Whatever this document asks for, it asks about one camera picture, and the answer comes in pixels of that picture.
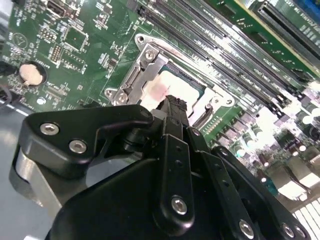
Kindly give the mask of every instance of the green circuit board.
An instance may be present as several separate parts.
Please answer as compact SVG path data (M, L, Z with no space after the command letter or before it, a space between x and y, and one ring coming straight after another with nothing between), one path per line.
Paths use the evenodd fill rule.
M219 25L212 9L204 6L203 1L191 2ZM91 103L110 106L105 89L118 88L138 56L140 50L134 41L136 34L164 39L186 56L194 58L193 51L166 29L150 24L131 10L128 7L131 3L130 0L66 0L64 17L54 17L42 1L27 0L23 6L15 4L2 59L17 67L21 63L35 61L46 69L47 81L39 86L26 86L16 74L12 74L0 78L0 83L23 96L21 103L35 112L79 109ZM137 4L149 8L146 1L138 1ZM187 12L176 6L174 0L169 0L168 4L193 21ZM221 2L210 0L210 4L226 15L220 7ZM259 46L271 57L289 70L295 68L317 76L308 63L287 48L239 3L228 0L227 4L234 10L232 16L227 16L228 19L248 36L253 32L262 34L265 40ZM69 12L68 7L72 7L73 11ZM194 42L199 40L196 35L185 31L176 19L165 14L160 17L187 38ZM239 98L246 97L247 94L232 83L226 84ZM45 104L39 104L39 98L45 99ZM256 110L261 106L254 102L252 105ZM241 110L240 105L236 104L215 112L201 128L206 140L210 142Z

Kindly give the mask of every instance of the usb port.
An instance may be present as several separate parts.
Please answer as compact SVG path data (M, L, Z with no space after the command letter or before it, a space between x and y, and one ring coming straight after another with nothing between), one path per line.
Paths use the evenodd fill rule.
M59 6L53 1L48 1L46 8L53 14L58 15L59 17L63 18L65 16L66 10L64 10L61 6Z

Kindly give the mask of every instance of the capacitor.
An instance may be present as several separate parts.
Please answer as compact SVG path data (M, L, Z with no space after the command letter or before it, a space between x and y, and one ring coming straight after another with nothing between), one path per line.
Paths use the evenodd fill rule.
M268 159L266 158L266 156L265 156L264 154L261 153L261 154L258 156L258 158L259 158L259 160L260 160L260 162L261 162L261 164L262 164L263 166L265 166L265 167L268 167L268 166L269 166Z
M256 142L252 139L252 137L250 135L245 135L243 136L243 140L245 142L245 144L247 145L248 148L254 148Z
M311 124L313 121L314 121L314 117L313 116L310 116L308 113L306 113L305 111L300 111L298 114L297 114L297 117L298 119L301 120L301 122L303 124Z
M47 80L47 71L35 61L27 61L20 65L19 76L27 86L38 86Z
M246 154L246 151L240 144L234 145L233 150L238 158L242 158Z
M320 117L320 107L309 103L309 105L305 108L313 117Z
M262 183L265 183L267 181L267 175L261 169L258 169L256 171L256 175Z
M255 127L252 129L254 135L256 136L257 139L261 140L265 137L265 133L262 131L260 127Z
M320 140L320 131L313 126L312 124L305 125L305 126L300 126L298 127L302 130L302 132L310 139L313 141L318 141Z

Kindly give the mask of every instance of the ram slot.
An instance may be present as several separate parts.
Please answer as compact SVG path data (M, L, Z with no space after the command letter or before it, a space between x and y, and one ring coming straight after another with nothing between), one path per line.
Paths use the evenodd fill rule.
M185 5L191 5L192 3L189 0L176 0L176 1L181 1L183 2ZM203 7L203 9L206 9L212 16L215 16L216 18L218 18L221 22L223 22L226 26L228 26L229 28L233 28L233 24L226 19L223 15L221 15L217 10L215 10L214 8L212 8L212 6L210 6L208 3L206 3L204 0L197 0L197 2ZM210 19L210 21L208 21L208 24L213 25L212 19ZM283 66L282 64L279 64L277 61L275 61L273 59L272 56L270 56L266 51L264 51L258 44L256 44L253 40L251 40L247 35L245 35L242 31L237 31L236 32L242 39L244 39L246 42L248 42L254 49L256 49L258 52L262 53L270 62L272 62L279 70L281 70L282 72L284 72L288 77L290 77L293 80L297 81L297 76L290 70L287 69L285 66ZM227 36L231 39L233 39L233 37L229 34L227 34ZM233 41L234 44L236 44L237 46L241 46L239 43L237 43L236 41ZM282 82L282 84L287 85L287 86L292 86L292 84L290 82L288 82L286 79L284 79L283 77L279 76L277 73L274 73L277 75L277 79L279 81Z
M295 51L320 70L320 48L302 34L273 5L264 2L256 13L269 27L287 41Z
M199 22L203 27L213 34L223 38L223 37L229 37L230 39L233 39L232 36L230 36L225 31L222 31L219 29L214 23L212 23L212 19L209 19L208 17L205 17L205 15L201 15L201 11L196 8L194 5L192 5L191 2L188 0L174 0L173 1L178 7L180 7L182 10L184 10L188 15L192 16L197 22ZM294 86L292 86L287 81L283 80L282 77L280 77L277 73L270 70L264 62L262 62L260 59L256 58L254 54L250 53L248 50L246 50L245 47L238 44L236 41L231 41L230 46L232 46L241 56L242 58L246 59L247 61L254 60L255 65L258 65L258 70L262 72L265 76L267 76L269 79L271 79L274 83L276 83L278 86L282 87L286 91L288 91L290 94L294 95L301 95L301 92L296 89Z
M229 63L232 64L234 69L238 69L236 74L241 73L242 75L248 75L249 80L253 82L257 87L263 90L267 95L277 99L279 103L285 107L287 104L291 103L287 97L285 97L278 89L274 88L269 82L265 82L264 79L260 79L259 76L256 76L253 71L245 66L245 64L239 62L233 55L223 51L223 49L219 49L217 47L217 43L209 36L206 35L205 32L202 32L200 28L184 16L182 16L175 9L170 7L165 1L158 0L154 3L154 6L157 6L157 10L162 11L166 15L175 19L178 23L188 29L190 32L194 33L200 40L202 40L207 46L211 49L216 49L219 52L219 55L224 57Z

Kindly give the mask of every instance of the mounting hole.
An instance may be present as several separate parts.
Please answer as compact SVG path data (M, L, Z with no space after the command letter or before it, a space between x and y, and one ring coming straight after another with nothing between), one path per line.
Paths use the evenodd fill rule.
M175 164L179 167L182 168L184 164L180 160L175 160Z
M221 169L222 169L222 167L221 167L219 164L217 164L217 163L214 165L214 167L215 167L216 169L218 169L218 170L221 170Z
M226 180L222 180L223 185L225 185L227 188L230 186L230 184Z
M145 42L145 38L143 36L138 36L136 40L139 44L143 44Z

